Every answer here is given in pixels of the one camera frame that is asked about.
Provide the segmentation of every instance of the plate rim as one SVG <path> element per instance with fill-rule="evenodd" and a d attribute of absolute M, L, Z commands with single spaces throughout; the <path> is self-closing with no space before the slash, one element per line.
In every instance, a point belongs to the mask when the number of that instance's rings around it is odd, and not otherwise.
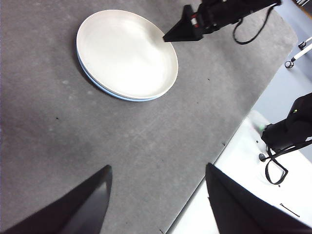
<path fill-rule="evenodd" d="M 157 27 L 154 23 L 150 22 L 148 19 L 146 19 L 146 18 L 144 18 L 144 17 L 142 17 L 142 16 L 140 16 L 140 15 L 138 15 L 138 14 L 135 14 L 135 13 L 133 13 L 133 12 L 129 12 L 129 11 L 125 11 L 125 10 L 116 10 L 116 9 L 107 9 L 107 10 L 102 10 L 102 11 L 95 12 L 95 13 L 91 14 L 90 16 L 88 16 L 88 17 L 82 22 L 82 24 L 80 25 L 80 27 L 79 27 L 79 29 L 78 29 L 78 31 L 77 31 L 77 35 L 76 35 L 76 53 L 77 53 L 77 56 L 78 56 L 78 59 L 79 59 L 79 62 L 80 62 L 80 65 L 81 65 L 81 66 L 83 66 L 83 61 L 82 61 L 82 59 L 81 59 L 81 57 L 79 56 L 79 53 L 78 53 L 78 36 L 79 36 L 80 29 L 82 28 L 82 26 L 86 23 L 86 21 L 87 21 L 90 17 L 92 17 L 92 16 L 94 16 L 94 15 L 96 15 L 96 14 L 100 14 L 100 13 L 108 12 L 108 11 L 111 11 L 111 12 L 112 12 L 112 11 L 117 11 L 117 12 L 123 12 L 123 13 L 130 14 L 130 15 L 135 15 L 136 17 L 142 18 L 143 20 L 149 22 L 153 27 L 155 27 L 157 30 L 159 30 L 159 31 L 164 35 L 163 31 L 162 31 L 159 27 Z M 177 59 L 177 55 L 176 55 L 176 50 L 174 49 L 174 47 L 173 47 L 173 45 L 172 45 L 171 42 L 169 42 L 169 44 L 170 44 L 171 49 L 172 49 L 172 51 L 173 51 L 173 53 L 174 53 L 174 58 L 175 58 L 175 61 L 176 61 L 176 71 L 175 71 L 175 75 L 174 75 L 175 78 L 172 79 L 173 82 L 172 82 L 170 85 L 168 85 L 168 87 L 167 87 L 166 89 L 164 89 L 162 92 L 160 92 L 160 93 L 157 94 L 156 96 L 154 96 L 154 95 L 149 95 L 149 96 L 145 96 L 145 97 L 138 97 L 138 96 L 132 97 L 132 96 L 128 96 L 128 95 L 125 95 L 125 94 L 120 94 L 120 93 L 114 92 L 113 90 L 111 90 L 111 89 L 109 89 L 108 87 L 106 87 L 105 85 L 103 85 L 101 82 L 97 81 L 97 79 L 96 79 L 95 77 L 93 77 L 91 73 L 89 73 L 88 69 L 87 69 L 85 66 L 83 66 L 83 67 L 84 67 L 83 70 L 84 70 L 84 72 L 87 74 L 88 78 L 89 78 L 98 88 L 100 88 L 101 90 L 105 91 L 106 93 L 108 93 L 108 94 L 110 94 L 110 95 L 113 95 L 113 96 L 115 96 L 115 97 L 117 97 L 117 98 L 120 98 L 120 99 L 123 99 L 123 100 L 128 100 L 128 99 L 130 99 L 130 101 L 131 101 L 131 100 L 134 100 L 134 101 L 135 101 L 135 100 L 140 100 L 140 101 L 142 101 L 142 100 L 153 100 L 153 99 L 155 99 L 155 98 L 158 98 L 158 97 L 164 95 L 166 92 L 168 92 L 168 91 L 172 88 L 172 86 L 174 85 L 174 83 L 176 82 L 176 79 L 177 79 L 178 70 L 179 70 L 179 64 L 178 64 L 178 59 Z"/>

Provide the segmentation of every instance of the black pointed tip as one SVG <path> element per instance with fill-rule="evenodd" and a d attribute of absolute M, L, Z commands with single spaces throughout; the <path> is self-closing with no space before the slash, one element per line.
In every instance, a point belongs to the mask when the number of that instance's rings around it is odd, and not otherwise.
<path fill-rule="evenodd" d="M 194 11 L 191 5 L 185 5 L 181 19 L 163 36 L 164 41 L 197 41 L 202 39 L 203 35 L 201 27 L 199 24 L 195 27 L 191 22 L 193 15 Z"/>
<path fill-rule="evenodd" d="M 213 170 L 214 167 L 215 167 L 215 166 L 214 166 L 212 163 L 208 163 L 208 164 L 206 165 L 206 173 L 207 173 L 207 172 L 210 173 L 211 170 Z"/>
<path fill-rule="evenodd" d="M 111 165 L 106 165 L 102 169 L 99 170 L 99 172 L 103 175 L 103 179 L 106 180 L 107 188 L 109 194 L 111 193 L 111 187 L 113 182 L 113 169 Z"/>

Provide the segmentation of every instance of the gray mat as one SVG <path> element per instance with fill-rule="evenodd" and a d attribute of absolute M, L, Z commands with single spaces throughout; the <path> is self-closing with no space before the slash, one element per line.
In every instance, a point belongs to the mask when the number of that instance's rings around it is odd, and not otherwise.
<path fill-rule="evenodd" d="M 113 167 L 103 234 L 165 232 L 297 41 L 273 12 L 259 38 L 235 44 L 233 26 L 174 43 L 179 73 L 145 103 L 111 97 L 88 82 L 75 36 L 103 9 L 139 14 L 164 32 L 191 1 L 1 2 L 1 227 Z M 237 31 L 248 39 L 265 11 Z"/>

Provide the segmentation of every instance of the black strap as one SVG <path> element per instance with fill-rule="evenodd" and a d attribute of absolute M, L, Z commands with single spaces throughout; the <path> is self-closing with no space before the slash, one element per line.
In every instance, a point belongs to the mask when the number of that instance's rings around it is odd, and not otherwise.
<path fill-rule="evenodd" d="M 257 38 L 257 36 L 261 33 L 262 29 L 264 28 L 264 26 L 266 25 L 267 21 L 268 21 L 268 18 L 270 16 L 270 13 L 271 11 L 273 10 L 274 7 L 278 6 L 279 4 L 275 4 L 273 6 L 270 6 L 270 8 L 268 9 L 267 11 L 267 15 L 265 17 L 265 20 L 264 20 L 264 23 L 263 25 L 261 26 L 260 30 L 258 31 L 258 33 L 253 37 L 251 38 L 250 40 L 248 41 L 239 41 L 237 40 L 236 36 L 235 36 L 235 32 L 236 32 L 236 29 L 243 23 L 243 18 L 239 19 L 238 20 L 238 24 L 235 26 L 234 30 L 233 30 L 233 39 L 236 41 L 236 43 L 240 44 L 240 45 L 246 45 L 250 42 L 252 42 L 254 39 Z"/>
<path fill-rule="evenodd" d="M 312 140 L 308 140 L 308 141 L 303 141 L 303 142 L 300 142 L 300 143 L 297 143 L 297 144 L 293 144 L 293 145 L 290 145 L 290 146 L 287 146 L 285 147 L 284 149 L 282 149 L 281 151 L 277 152 L 276 154 L 272 155 L 271 153 L 271 148 L 269 148 L 267 150 L 268 152 L 268 155 L 270 158 L 270 161 L 267 163 L 266 167 L 265 167 L 265 177 L 267 178 L 267 180 L 271 183 L 271 184 L 280 184 L 284 181 L 286 175 L 288 174 L 288 170 L 283 167 L 277 160 L 276 158 L 281 156 L 281 155 L 284 155 L 284 154 L 287 154 L 287 153 L 290 153 L 290 152 L 293 152 L 295 150 L 299 150 L 303 147 L 306 147 L 308 145 L 311 145 L 312 144 Z M 272 182 L 271 181 L 271 178 L 270 178 L 270 175 L 269 175 L 269 163 L 270 162 L 274 162 L 276 165 L 278 165 L 280 168 L 282 168 L 284 170 L 284 173 L 282 175 L 282 177 L 277 181 L 277 182 Z"/>

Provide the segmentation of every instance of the wire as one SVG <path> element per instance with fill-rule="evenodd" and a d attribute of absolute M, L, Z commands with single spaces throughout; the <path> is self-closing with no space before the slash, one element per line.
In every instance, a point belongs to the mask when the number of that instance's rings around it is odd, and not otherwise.
<path fill-rule="evenodd" d="M 284 149 L 282 149 L 281 151 L 277 152 L 276 154 L 272 155 L 272 152 L 271 152 L 271 148 L 268 148 L 267 152 L 268 152 L 268 155 L 269 157 L 265 158 L 265 159 L 268 159 L 270 158 L 270 161 L 267 163 L 267 165 L 265 166 L 265 177 L 267 178 L 267 180 L 271 183 L 271 184 L 280 184 L 284 181 L 286 175 L 288 174 L 288 170 L 283 167 L 277 160 L 276 158 L 281 156 L 281 155 L 284 155 L 284 154 L 287 154 L 287 153 L 290 153 L 290 152 L 293 152 L 295 150 L 299 150 L 303 147 L 306 147 L 308 145 L 311 145 L 312 144 L 312 140 L 307 140 L 307 141 L 302 141 L 302 142 L 299 142 L 299 143 L 296 143 L 296 144 L 293 144 L 293 145 L 289 145 L 287 147 L 285 147 Z M 274 162 L 276 165 L 278 165 L 280 168 L 282 168 L 284 170 L 284 174 L 282 175 L 282 177 L 277 181 L 277 182 L 272 182 L 271 181 L 271 178 L 270 178 L 270 174 L 269 174 L 269 163 L 270 162 Z"/>
<path fill-rule="evenodd" d="M 255 39 L 257 38 L 257 36 L 261 33 L 261 31 L 262 31 L 262 29 L 264 28 L 264 26 L 266 25 L 266 23 L 267 23 L 267 21 L 268 21 L 268 18 L 269 18 L 269 16 L 270 16 L 271 11 L 273 10 L 274 7 L 276 7 L 276 6 L 278 6 L 278 5 L 279 5 L 279 4 L 275 4 L 275 5 L 271 6 L 271 7 L 268 9 L 267 15 L 266 15 L 266 17 L 265 17 L 265 20 L 264 20 L 263 25 L 261 26 L 260 30 L 258 31 L 258 33 L 257 33 L 253 38 L 251 38 L 251 39 L 248 40 L 248 41 L 239 41 L 239 40 L 236 38 L 236 36 L 235 36 L 236 29 L 243 23 L 243 18 L 239 19 L 239 20 L 238 20 L 238 24 L 235 26 L 235 28 L 234 28 L 234 30 L 233 30 L 233 39 L 235 40 L 235 42 L 236 42 L 237 44 L 240 44 L 240 45 L 246 45 L 246 44 L 252 42 L 253 40 L 255 40 Z"/>

